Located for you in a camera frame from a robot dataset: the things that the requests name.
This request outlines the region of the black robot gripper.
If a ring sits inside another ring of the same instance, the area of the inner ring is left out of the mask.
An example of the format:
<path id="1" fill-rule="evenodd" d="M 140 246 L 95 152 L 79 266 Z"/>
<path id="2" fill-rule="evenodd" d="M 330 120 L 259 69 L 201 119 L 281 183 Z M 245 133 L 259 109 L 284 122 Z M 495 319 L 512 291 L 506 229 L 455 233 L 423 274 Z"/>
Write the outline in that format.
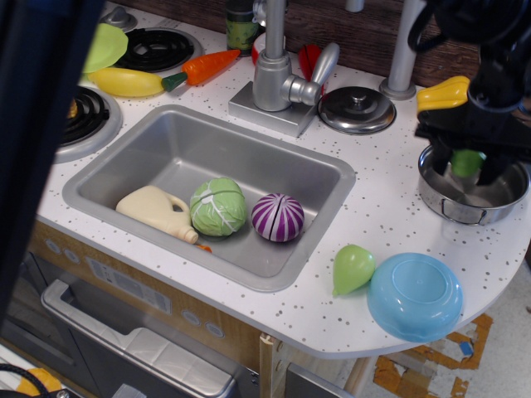
<path id="1" fill-rule="evenodd" d="M 513 112 L 530 96 L 530 38 L 504 39 L 480 48 L 480 67 L 459 106 L 425 110 L 415 135 L 430 140 L 432 168 L 443 176 L 454 149 L 482 152 L 477 181 L 490 185 L 515 158 L 530 156 L 530 127 Z"/>

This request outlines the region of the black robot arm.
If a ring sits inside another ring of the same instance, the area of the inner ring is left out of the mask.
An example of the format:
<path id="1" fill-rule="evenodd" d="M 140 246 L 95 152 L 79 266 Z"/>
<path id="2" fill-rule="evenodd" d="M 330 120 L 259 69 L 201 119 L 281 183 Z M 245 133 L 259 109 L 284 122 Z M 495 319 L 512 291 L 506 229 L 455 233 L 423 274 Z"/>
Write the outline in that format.
<path id="1" fill-rule="evenodd" d="M 345 298 L 331 294 L 331 258 L 348 243 L 370 250 L 377 260 L 405 252 L 441 259 L 461 282 L 461 320 L 467 323 L 490 307 L 516 275 L 530 240 L 530 203 L 523 201 L 502 221 L 483 227 L 463 226 L 438 216 L 417 192 L 417 157 L 424 146 L 413 135 L 417 107 L 402 101 L 397 110 L 394 125 L 383 133 L 357 138 L 313 122 L 295 140 L 298 147 L 345 161 L 356 171 L 357 180 L 297 279 L 274 293 L 231 282 L 180 255 L 68 208 L 61 187 L 77 167 L 51 163 L 54 134 L 41 127 L 22 132 L 4 126 L 1 132 L 5 152 L 27 186 L 19 195 L 22 216 L 86 238 L 258 328 L 299 336 L 303 322 L 360 322 L 373 327 L 364 294 Z"/>

